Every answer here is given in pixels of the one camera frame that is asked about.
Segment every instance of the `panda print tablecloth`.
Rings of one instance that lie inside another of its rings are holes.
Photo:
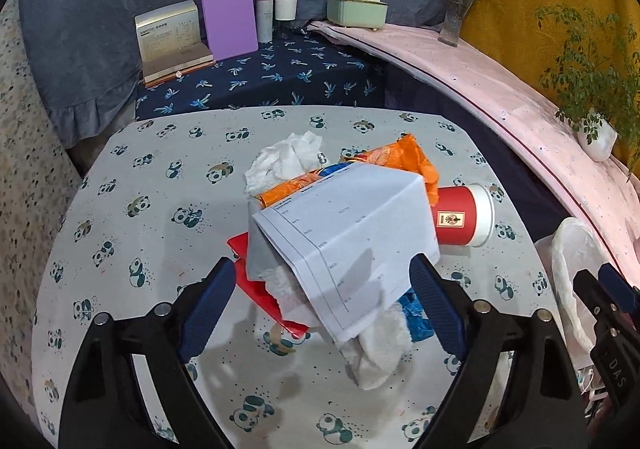
[[[483,247],[445,248],[443,277],[472,299],[530,315],[556,303],[544,269],[500,180],[462,129],[442,117],[327,106],[207,111],[136,122],[116,133],[83,181],[47,264],[33,330],[33,385],[54,445],[66,383],[98,311],[138,317],[173,302],[247,230],[243,173],[260,150],[295,132],[322,136],[329,162],[413,133],[440,185],[477,182],[494,198]],[[174,439],[145,365],[136,360],[156,430]],[[508,375],[503,354],[476,428],[495,420]],[[287,336],[236,288],[202,355],[188,364],[204,401],[235,447],[411,447],[437,411],[459,363],[437,338],[415,343],[382,387],[363,391],[319,334]]]

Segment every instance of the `book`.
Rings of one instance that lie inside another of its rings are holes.
[[[143,80],[145,81],[145,86],[149,87],[151,83],[159,84],[164,80],[168,80],[165,77],[173,77],[176,72],[185,74],[214,62],[211,50],[202,42],[198,42],[197,44],[174,50],[159,58],[143,61]]]
[[[216,60],[258,49],[254,0],[202,0],[202,15],[207,44]]]
[[[200,42],[198,7],[193,0],[137,15],[134,21],[143,61],[151,61]]]

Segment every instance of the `glass vase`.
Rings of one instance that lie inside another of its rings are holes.
[[[462,22],[473,2],[474,0],[451,0],[449,2],[438,41],[448,44],[449,46],[458,46]]]

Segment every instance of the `cup logo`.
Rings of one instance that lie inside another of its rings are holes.
[[[464,212],[438,211],[438,227],[456,227],[459,229],[465,226]]]

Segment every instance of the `paper cup lid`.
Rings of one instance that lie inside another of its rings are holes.
[[[482,247],[494,233],[494,199],[483,185],[469,184],[466,187],[471,191],[476,201],[476,231],[468,244],[471,247]]]

